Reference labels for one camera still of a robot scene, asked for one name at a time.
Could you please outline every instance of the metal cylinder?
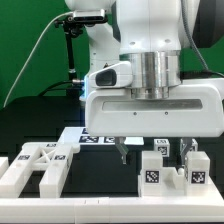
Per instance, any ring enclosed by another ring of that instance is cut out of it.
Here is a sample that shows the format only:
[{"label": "metal cylinder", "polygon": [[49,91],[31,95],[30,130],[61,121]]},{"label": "metal cylinder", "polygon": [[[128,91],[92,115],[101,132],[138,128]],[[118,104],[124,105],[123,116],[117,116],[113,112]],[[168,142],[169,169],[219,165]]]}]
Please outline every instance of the metal cylinder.
[{"label": "metal cylinder", "polygon": [[164,99],[169,96],[168,87],[180,84],[177,51],[125,54],[120,60],[132,64],[134,99]]}]

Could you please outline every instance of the green wall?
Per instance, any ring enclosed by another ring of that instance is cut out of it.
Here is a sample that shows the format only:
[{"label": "green wall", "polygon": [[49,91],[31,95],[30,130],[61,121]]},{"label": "green wall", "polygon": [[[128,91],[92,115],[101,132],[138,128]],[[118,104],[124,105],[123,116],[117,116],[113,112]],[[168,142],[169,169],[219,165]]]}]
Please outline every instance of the green wall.
[{"label": "green wall", "polygon": [[[40,33],[50,20],[67,12],[64,0],[0,0],[0,108]],[[88,38],[75,39],[75,65],[79,76],[88,71]],[[224,72],[224,39],[201,50],[211,69]],[[181,56],[182,70],[200,70],[191,50]],[[25,70],[10,101],[35,96],[49,85],[67,80],[67,55],[63,30],[50,28]]]}]

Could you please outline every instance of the table surface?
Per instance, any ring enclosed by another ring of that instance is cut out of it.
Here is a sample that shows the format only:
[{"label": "table surface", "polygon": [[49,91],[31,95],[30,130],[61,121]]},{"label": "table surface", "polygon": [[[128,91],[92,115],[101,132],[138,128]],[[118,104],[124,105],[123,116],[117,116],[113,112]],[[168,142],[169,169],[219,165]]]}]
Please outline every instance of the table surface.
[{"label": "table surface", "polygon": [[[84,109],[68,97],[23,97],[0,111],[0,156],[12,162],[26,142],[56,142],[64,127],[84,127]],[[199,150],[211,160],[210,176],[224,195],[224,136],[197,138]],[[74,156],[62,197],[136,196],[141,151],[153,150],[153,139],[130,146],[130,165],[123,165],[115,146],[82,146]],[[169,138],[171,153],[165,166],[177,166],[180,139]],[[39,197],[42,172],[34,172],[21,197]]]}]

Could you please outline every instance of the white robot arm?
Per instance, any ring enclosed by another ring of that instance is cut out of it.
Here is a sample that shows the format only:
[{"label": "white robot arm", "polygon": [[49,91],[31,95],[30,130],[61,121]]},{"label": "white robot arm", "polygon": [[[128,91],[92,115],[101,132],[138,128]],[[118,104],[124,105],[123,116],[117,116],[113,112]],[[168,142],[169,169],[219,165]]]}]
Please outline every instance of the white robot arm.
[{"label": "white robot arm", "polygon": [[[199,2],[186,1],[191,33]],[[199,84],[179,78],[179,52],[181,46],[189,45],[180,0],[67,3],[72,9],[87,11],[108,10],[116,3],[113,16],[121,36],[121,62],[110,72],[106,68],[89,75],[92,90],[86,102],[86,125],[92,136],[215,137],[224,131],[223,95],[217,82]],[[132,76],[126,86],[118,75],[125,70],[124,62],[127,73],[123,78],[129,77],[130,66]]]}]

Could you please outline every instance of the cable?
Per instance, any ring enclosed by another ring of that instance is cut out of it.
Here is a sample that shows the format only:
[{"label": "cable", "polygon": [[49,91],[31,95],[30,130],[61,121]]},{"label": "cable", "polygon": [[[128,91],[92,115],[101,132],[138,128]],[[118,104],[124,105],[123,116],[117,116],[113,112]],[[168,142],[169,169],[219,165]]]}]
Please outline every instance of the cable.
[{"label": "cable", "polygon": [[6,99],[5,99],[5,101],[4,101],[3,108],[6,107],[6,105],[7,105],[8,101],[9,101],[9,98],[10,98],[10,96],[11,96],[13,90],[15,89],[15,87],[16,87],[16,85],[17,85],[19,79],[21,78],[21,76],[22,76],[22,74],[23,74],[25,68],[27,67],[28,63],[30,62],[30,59],[32,58],[32,56],[33,56],[35,50],[37,49],[37,47],[38,47],[40,41],[42,40],[43,36],[44,36],[45,33],[47,32],[47,30],[49,29],[49,27],[51,26],[51,24],[54,23],[55,20],[57,20],[57,19],[59,19],[59,18],[61,18],[61,17],[63,17],[63,16],[69,16],[69,15],[71,15],[71,12],[67,12],[67,13],[64,13],[64,14],[61,14],[61,15],[55,17],[55,18],[54,18],[54,19],[53,19],[53,20],[46,26],[46,28],[44,29],[44,31],[41,33],[39,39],[37,40],[36,44],[35,44],[34,47],[33,47],[33,50],[31,51],[29,57],[27,58],[25,64],[23,65],[21,71],[19,72],[19,74],[18,74],[16,80],[14,81],[12,87],[10,88],[10,90],[9,90],[7,96],[6,96]]},{"label": "cable", "polygon": [[38,96],[44,96],[46,92],[52,90],[54,87],[61,86],[61,85],[64,85],[64,84],[72,84],[72,81],[57,82],[57,83],[47,87],[44,91],[42,91],[40,94],[38,94]]},{"label": "cable", "polygon": [[214,72],[211,70],[206,70],[206,71],[202,71],[202,72],[204,72],[205,74],[210,74],[210,75],[218,75],[219,77],[224,78],[224,74],[222,74],[220,72]]},{"label": "cable", "polygon": [[195,52],[196,56],[198,57],[199,61],[202,64],[202,67],[204,68],[205,71],[209,71],[208,65],[205,61],[205,59],[203,58],[203,56],[201,55],[200,51],[198,50],[192,36],[191,36],[191,32],[189,29],[189,25],[188,25],[188,20],[187,20],[187,12],[186,12],[186,5],[185,5],[185,0],[181,0],[181,10],[182,10],[182,17],[183,17],[183,24],[184,24],[184,29],[185,29],[185,33],[187,35],[187,38],[190,42],[190,46],[192,48],[192,50]]},{"label": "cable", "polygon": [[[80,90],[80,88],[76,87],[72,87],[73,90]],[[57,89],[46,89],[45,91],[43,91],[42,93],[40,93],[38,96],[42,97],[44,96],[47,92],[50,91],[58,91],[58,90],[68,90],[68,88],[57,88]]]}]

